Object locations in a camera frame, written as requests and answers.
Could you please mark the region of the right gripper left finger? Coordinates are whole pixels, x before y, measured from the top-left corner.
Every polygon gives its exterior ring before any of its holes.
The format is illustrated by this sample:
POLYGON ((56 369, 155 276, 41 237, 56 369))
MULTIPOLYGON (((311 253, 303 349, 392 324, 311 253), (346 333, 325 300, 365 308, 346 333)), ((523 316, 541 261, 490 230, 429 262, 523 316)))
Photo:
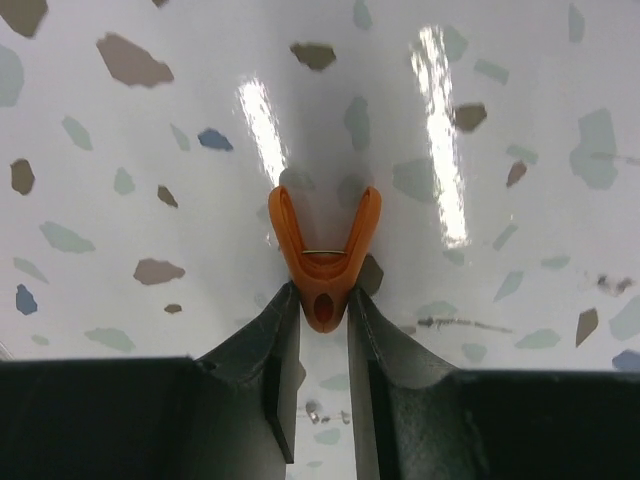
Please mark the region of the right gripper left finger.
POLYGON ((199 358, 5 361, 5 479, 282 479, 294 461, 300 295, 199 358))

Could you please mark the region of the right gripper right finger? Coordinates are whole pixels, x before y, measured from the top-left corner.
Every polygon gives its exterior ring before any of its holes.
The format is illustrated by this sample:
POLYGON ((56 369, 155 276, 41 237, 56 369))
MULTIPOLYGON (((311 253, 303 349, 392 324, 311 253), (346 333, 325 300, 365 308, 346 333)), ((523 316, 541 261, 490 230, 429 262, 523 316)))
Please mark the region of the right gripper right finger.
POLYGON ((458 369, 348 301, 361 479, 635 479, 637 373, 458 369))

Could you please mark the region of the orange clothespin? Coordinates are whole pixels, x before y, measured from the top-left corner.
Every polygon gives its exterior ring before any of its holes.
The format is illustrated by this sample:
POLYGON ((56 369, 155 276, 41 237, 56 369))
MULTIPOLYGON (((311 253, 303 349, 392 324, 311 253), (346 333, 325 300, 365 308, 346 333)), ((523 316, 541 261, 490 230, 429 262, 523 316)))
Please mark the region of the orange clothespin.
POLYGON ((328 334, 338 328, 348 297, 374 237, 382 207, 380 192, 368 187, 360 200, 343 249, 311 250, 305 244, 288 190, 278 186, 268 198, 268 211, 291 280, 300 292, 307 323, 328 334))

